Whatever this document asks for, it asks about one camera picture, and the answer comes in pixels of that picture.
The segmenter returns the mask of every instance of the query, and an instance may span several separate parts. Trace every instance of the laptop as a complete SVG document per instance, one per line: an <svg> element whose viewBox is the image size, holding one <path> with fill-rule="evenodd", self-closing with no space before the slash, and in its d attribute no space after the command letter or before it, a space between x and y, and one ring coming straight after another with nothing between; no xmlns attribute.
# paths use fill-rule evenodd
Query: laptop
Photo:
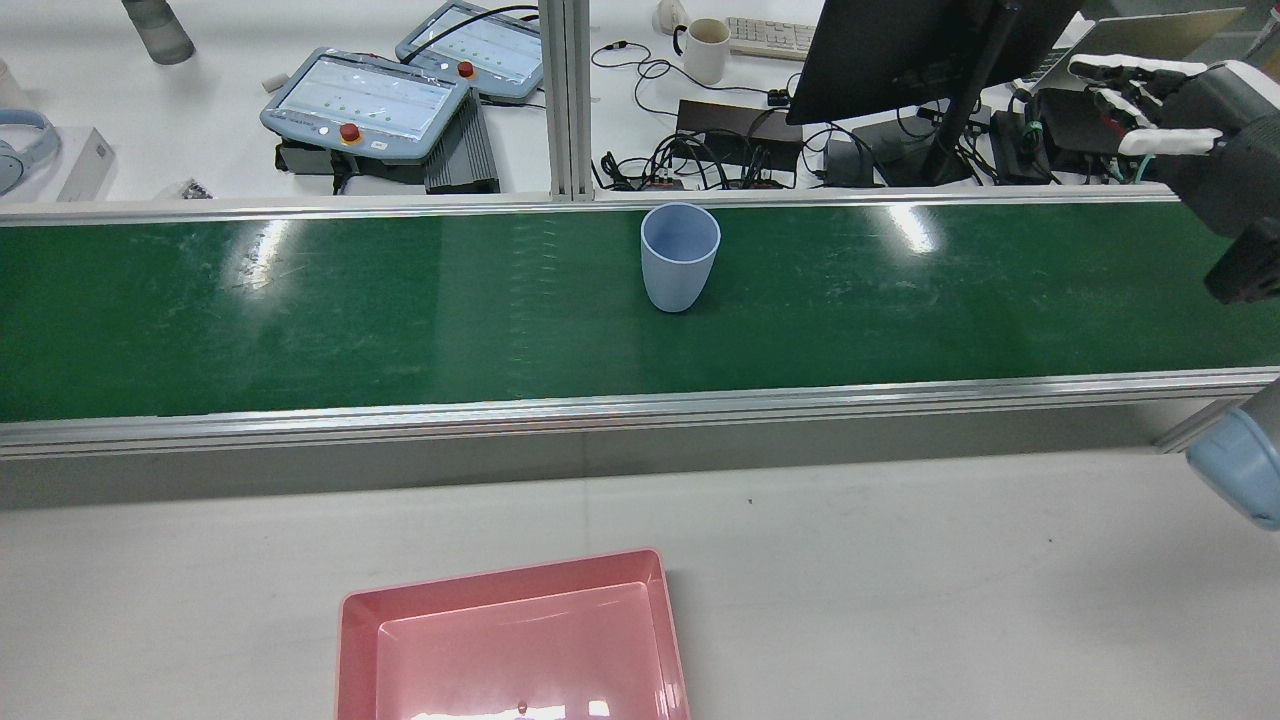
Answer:
<svg viewBox="0 0 1280 720"><path fill-rule="evenodd" d="M1084 90L1084 81L1071 74L1068 65L1071 58L1084 53L1088 55L1111 55L1124 53L1139 58L1157 60L1181 60L1190 55L1208 38L1221 32L1244 8L1225 8L1220 10L1198 10L1194 13L1175 13L1170 15L1135 15L1132 18L1105 18L1094 23L1089 32L1080 37L1075 46L1056 56L1043 77L1034 79L1032 90L1044 88Z"/></svg>

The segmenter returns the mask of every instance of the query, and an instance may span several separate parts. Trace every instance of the pink tray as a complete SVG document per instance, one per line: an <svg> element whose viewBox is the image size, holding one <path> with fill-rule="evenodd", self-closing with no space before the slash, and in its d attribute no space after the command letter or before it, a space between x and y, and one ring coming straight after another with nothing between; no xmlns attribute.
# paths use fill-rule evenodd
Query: pink tray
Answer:
<svg viewBox="0 0 1280 720"><path fill-rule="evenodd" d="M358 592L337 720L689 720L653 550Z"/></svg>

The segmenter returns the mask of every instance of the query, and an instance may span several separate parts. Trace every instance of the blue plastic cup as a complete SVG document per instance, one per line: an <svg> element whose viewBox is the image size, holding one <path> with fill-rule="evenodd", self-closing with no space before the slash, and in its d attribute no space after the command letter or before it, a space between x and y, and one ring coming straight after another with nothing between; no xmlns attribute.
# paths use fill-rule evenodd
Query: blue plastic cup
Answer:
<svg viewBox="0 0 1280 720"><path fill-rule="evenodd" d="M649 301L664 313L689 310L719 250L719 223L687 202L667 202L640 223L640 270Z"/></svg>

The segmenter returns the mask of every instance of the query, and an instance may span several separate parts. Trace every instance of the coffee mug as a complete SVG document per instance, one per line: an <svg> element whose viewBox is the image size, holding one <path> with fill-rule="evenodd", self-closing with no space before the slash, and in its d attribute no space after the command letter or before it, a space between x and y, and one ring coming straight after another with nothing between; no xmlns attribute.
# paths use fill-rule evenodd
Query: coffee mug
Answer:
<svg viewBox="0 0 1280 720"><path fill-rule="evenodd" d="M685 49L680 49L680 33L687 31ZM685 58L685 72L703 85L716 85L724 78L724 60L728 59L728 26L716 18L701 18L687 26L676 26L671 33L676 55Z"/></svg>

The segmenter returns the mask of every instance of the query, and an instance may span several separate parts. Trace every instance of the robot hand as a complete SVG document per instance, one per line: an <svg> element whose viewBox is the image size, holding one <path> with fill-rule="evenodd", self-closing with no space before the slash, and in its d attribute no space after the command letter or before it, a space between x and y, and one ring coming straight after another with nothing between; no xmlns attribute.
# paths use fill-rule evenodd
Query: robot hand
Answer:
<svg viewBox="0 0 1280 720"><path fill-rule="evenodd" d="M1238 238L1204 278L1222 302L1280 296L1280 86L1257 68L1076 55L1069 69L1124 155L1158 155L1160 178L1210 229Z"/></svg>

